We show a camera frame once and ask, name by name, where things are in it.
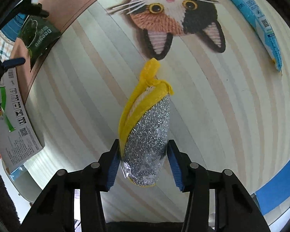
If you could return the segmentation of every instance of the yellow fabric loop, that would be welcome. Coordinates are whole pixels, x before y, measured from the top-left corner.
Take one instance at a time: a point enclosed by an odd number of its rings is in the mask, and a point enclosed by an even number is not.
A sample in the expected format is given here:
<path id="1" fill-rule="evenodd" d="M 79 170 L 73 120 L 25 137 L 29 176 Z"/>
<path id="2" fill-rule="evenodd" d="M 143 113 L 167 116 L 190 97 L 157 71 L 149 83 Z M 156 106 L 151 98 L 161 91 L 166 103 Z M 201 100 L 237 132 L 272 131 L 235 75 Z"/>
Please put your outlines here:
<path id="1" fill-rule="evenodd" d="M 120 142 L 121 156 L 124 154 L 125 144 L 132 128 L 138 123 L 140 118 L 148 111 L 153 105 L 163 99 L 168 93 L 174 94 L 172 86 L 165 80 L 155 78 L 155 75 L 160 67 L 160 63 L 152 58 L 149 60 L 140 74 L 140 81 L 134 91 L 132 92 L 127 104 L 122 112 L 118 133 Z M 135 108 L 132 115 L 127 119 L 130 109 L 135 100 L 148 88 L 155 87 Z"/>

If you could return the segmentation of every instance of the green package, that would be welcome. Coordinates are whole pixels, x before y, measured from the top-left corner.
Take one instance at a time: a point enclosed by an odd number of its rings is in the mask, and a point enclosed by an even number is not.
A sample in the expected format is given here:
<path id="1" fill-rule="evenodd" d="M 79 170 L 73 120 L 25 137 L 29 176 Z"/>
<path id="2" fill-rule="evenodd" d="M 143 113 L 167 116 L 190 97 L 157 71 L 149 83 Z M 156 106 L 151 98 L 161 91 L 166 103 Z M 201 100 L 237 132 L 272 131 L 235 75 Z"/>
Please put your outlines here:
<path id="1" fill-rule="evenodd" d="M 27 18 L 18 37 L 29 50 L 31 69 L 37 58 L 60 36 L 61 32 L 46 19 L 37 16 Z"/>

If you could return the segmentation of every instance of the yellow eye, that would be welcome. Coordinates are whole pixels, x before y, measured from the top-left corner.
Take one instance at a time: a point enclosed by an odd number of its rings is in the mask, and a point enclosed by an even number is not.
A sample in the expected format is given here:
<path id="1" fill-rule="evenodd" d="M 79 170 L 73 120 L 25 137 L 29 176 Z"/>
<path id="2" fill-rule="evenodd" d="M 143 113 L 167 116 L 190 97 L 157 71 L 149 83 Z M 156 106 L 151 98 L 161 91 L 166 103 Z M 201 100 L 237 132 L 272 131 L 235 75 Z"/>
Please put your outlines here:
<path id="1" fill-rule="evenodd" d="M 164 6 L 161 3 L 152 3 L 149 5 L 149 11 L 153 14 L 159 14 L 163 11 Z"/>
<path id="2" fill-rule="evenodd" d="M 188 10 L 195 10 L 198 7 L 197 3 L 192 0 L 184 0 L 183 6 Z"/>

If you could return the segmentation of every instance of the checkered cloth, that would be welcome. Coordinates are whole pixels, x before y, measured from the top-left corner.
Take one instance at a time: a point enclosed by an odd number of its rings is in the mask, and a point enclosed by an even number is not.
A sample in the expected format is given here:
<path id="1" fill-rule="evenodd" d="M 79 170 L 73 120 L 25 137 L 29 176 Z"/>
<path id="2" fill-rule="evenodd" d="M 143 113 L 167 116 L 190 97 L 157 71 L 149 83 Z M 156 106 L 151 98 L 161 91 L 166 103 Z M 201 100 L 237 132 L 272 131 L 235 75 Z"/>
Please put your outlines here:
<path id="1" fill-rule="evenodd" d="M 0 31 L 0 61 L 9 60 L 14 42 L 9 40 L 1 31 Z"/>

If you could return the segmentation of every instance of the striped tablecloth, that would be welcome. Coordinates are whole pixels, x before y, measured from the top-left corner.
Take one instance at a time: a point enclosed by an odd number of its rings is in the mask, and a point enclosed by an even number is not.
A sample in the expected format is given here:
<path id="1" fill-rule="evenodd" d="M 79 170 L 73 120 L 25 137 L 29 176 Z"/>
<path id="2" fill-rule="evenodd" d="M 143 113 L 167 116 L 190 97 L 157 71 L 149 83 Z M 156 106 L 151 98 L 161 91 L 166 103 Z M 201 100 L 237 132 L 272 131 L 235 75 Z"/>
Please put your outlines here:
<path id="1" fill-rule="evenodd" d="M 121 112 L 148 59 L 129 18 L 107 13 L 125 1 L 98 0 L 85 10 L 37 74 L 26 109 L 45 148 L 26 166 L 41 188 L 58 169 L 96 161 L 118 137 Z M 169 138 L 210 170 L 230 168 L 252 193 L 290 159 L 290 29 L 265 0 L 256 0 L 281 47 L 278 73 L 233 3 L 219 1 L 226 51 L 213 52 L 195 35 L 174 37 L 158 78 L 175 92 Z M 133 185 L 119 171 L 102 199 L 107 221 L 179 222 L 188 195 L 179 192 L 166 162 L 155 187 Z"/>

